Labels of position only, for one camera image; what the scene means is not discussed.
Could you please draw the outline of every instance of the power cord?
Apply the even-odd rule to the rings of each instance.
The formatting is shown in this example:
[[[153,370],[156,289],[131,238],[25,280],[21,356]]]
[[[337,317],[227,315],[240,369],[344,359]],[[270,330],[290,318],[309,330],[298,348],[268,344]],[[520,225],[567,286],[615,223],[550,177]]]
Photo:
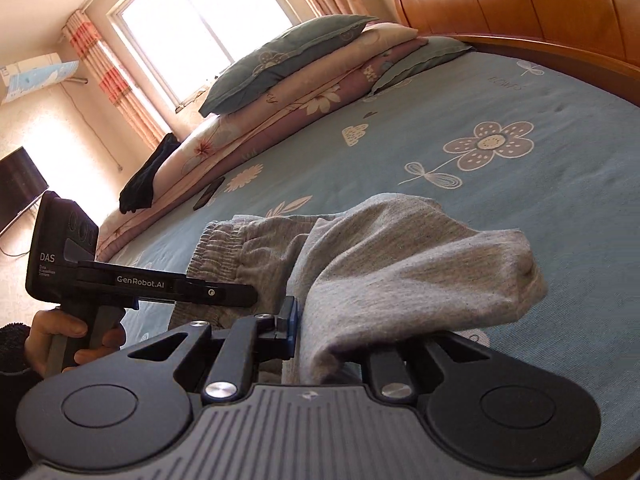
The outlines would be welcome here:
[[[33,213],[34,209],[36,210],[36,213],[40,210],[40,200],[38,200],[36,203],[31,205],[31,207],[28,209],[28,211],[30,213]],[[20,258],[21,256],[25,256],[26,254],[29,254],[29,251],[25,251],[25,252],[20,253],[20,254],[9,254],[9,253],[5,252],[2,247],[0,247],[0,253],[4,254],[4,256],[7,256],[9,258]]]
[[[2,247],[0,247],[0,253],[4,254],[4,256],[8,256],[9,258],[20,258],[21,256],[24,256],[25,254],[29,254],[29,251],[26,251],[25,253],[20,253],[20,254],[9,254],[9,253],[5,253],[4,249]]]

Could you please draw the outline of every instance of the gray sweatpants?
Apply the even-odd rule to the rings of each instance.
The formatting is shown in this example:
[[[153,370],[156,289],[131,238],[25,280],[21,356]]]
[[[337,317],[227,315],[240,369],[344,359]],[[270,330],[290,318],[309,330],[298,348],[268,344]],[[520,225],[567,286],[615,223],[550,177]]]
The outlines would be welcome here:
[[[361,346],[516,321],[546,293],[522,232],[474,231],[433,200],[392,193],[338,214],[212,222],[187,275],[251,284],[260,299],[251,309],[178,303],[170,328],[194,319],[229,328],[298,298],[286,383],[321,383],[337,356]]]

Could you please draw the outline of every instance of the window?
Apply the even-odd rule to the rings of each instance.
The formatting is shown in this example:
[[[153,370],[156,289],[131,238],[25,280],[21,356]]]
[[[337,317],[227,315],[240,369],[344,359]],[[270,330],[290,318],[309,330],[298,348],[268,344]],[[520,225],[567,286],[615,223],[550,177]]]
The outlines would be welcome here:
[[[176,106],[298,22],[278,0],[126,0],[114,17]]]

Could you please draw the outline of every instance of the person's sleeve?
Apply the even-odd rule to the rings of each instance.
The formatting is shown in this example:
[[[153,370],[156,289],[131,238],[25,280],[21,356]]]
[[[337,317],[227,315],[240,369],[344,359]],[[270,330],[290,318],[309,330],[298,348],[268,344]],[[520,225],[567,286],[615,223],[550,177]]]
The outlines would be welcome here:
[[[24,360],[24,341],[29,327],[11,323],[0,328],[0,480],[20,477],[31,461],[15,427],[20,400],[41,377]]]

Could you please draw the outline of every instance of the metal screw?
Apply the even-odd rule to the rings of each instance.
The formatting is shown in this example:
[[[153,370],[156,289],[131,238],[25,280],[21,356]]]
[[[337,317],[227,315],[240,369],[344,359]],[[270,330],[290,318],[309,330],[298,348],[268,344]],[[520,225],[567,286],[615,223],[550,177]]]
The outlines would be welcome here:
[[[411,386],[404,383],[389,383],[382,386],[380,393],[389,399],[405,399],[409,397],[413,391]]]
[[[226,381],[218,381],[217,383],[207,384],[204,388],[205,393],[214,399],[227,399],[234,396],[238,392],[235,384]]]

